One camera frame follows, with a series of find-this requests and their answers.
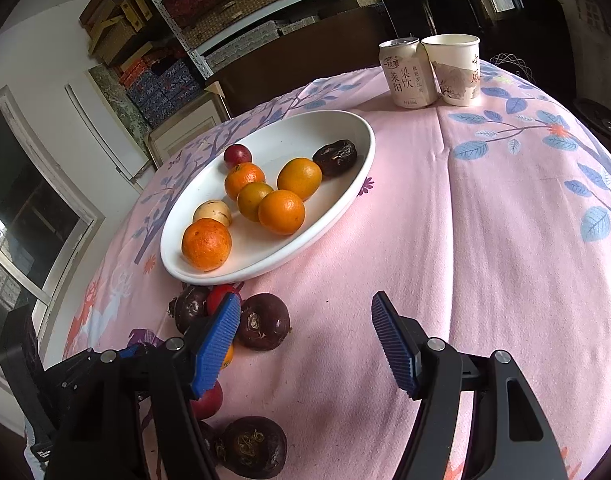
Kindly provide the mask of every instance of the mountain illustration on cup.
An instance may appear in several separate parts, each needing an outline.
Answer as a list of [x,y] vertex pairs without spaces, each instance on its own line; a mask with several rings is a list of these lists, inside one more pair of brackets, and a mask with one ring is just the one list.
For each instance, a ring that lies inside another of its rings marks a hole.
[[477,85],[479,81],[478,70],[468,70],[457,66],[446,65],[432,62],[434,72],[439,80],[439,87],[444,96],[452,99],[476,98],[479,96],[480,89]]

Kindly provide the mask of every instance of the table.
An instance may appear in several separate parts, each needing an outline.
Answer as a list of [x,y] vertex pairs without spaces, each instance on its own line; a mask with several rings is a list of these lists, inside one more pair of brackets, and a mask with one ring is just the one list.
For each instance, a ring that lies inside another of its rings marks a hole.
[[[313,247],[237,284],[243,298],[282,298],[294,330],[271,352],[237,347],[219,378],[223,407],[208,422],[277,421],[289,442],[279,478],[391,478],[418,403],[396,388],[371,324],[372,295],[385,290],[400,314],[459,351],[511,352],[570,480],[584,478],[611,443],[611,156],[540,89],[485,62],[481,75],[480,106],[422,110],[395,107],[380,68],[320,79],[185,146],[116,233],[64,357],[178,335],[167,308],[182,285],[160,262],[159,238],[181,190],[259,127],[308,110],[351,110],[377,138],[369,177]],[[463,467],[471,399],[463,395],[449,480]]]

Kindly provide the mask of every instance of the orange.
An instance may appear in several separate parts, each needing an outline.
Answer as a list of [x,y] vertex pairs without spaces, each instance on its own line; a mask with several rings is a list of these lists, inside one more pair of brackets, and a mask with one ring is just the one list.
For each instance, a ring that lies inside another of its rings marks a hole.
[[234,359],[234,345],[230,344],[230,348],[227,349],[227,354],[225,354],[225,359],[223,360],[223,364],[221,365],[221,370],[227,368],[229,364]]
[[243,186],[236,198],[236,205],[240,213],[248,220],[258,222],[258,205],[266,195],[274,190],[265,182],[250,182]]
[[263,170],[251,162],[237,164],[225,177],[225,192],[236,201],[239,191],[250,182],[265,182]]
[[298,231],[305,220],[305,206],[296,193],[287,189],[273,191],[258,206],[258,221],[266,229],[279,235]]
[[221,222],[200,218],[183,233],[181,252],[199,270],[221,267],[232,250],[232,237]]
[[321,185],[321,168],[309,158],[293,158],[278,174],[276,187],[296,193],[307,200]]

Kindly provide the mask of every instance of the metal screw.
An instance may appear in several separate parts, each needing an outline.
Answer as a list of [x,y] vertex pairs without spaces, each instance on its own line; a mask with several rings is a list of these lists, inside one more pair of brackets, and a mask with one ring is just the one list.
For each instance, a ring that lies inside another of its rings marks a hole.
[[499,363],[503,363],[505,365],[512,361],[512,357],[505,350],[497,350],[496,352],[494,352],[494,358]]
[[431,337],[428,339],[428,348],[441,352],[443,349],[445,349],[445,341],[439,339],[438,337]]
[[106,350],[101,354],[101,362],[102,363],[111,363],[114,359],[116,359],[116,351],[114,350]]
[[165,342],[165,348],[167,348],[168,350],[172,350],[173,352],[175,352],[176,350],[181,350],[183,348],[183,345],[183,339],[181,339],[180,337],[170,337]]

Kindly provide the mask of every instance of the can lid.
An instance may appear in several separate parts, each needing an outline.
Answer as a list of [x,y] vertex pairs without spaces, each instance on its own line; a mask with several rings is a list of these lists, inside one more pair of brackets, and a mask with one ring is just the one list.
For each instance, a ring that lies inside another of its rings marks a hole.
[[410,45],[410,44],[415,44],[418,42],[419,42],[419,38],[414,38],[414,37],[399,38],[398,40],[384,41],[383,43],[379,45],[379,48],[386,48],[388,46]]

